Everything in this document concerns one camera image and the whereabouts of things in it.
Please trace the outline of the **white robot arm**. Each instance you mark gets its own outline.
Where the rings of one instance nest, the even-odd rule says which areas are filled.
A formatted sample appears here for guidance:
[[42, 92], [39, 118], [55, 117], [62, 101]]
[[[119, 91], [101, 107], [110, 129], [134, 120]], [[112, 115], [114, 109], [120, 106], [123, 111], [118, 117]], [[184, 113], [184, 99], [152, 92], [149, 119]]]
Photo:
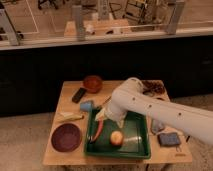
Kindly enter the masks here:
[[213, 111], [162, 101], [145, 96], [142, 82], [131, 77], [116, 87], [95, 120], [121, 123], [128, 111], [147, 115], [213, 145]]

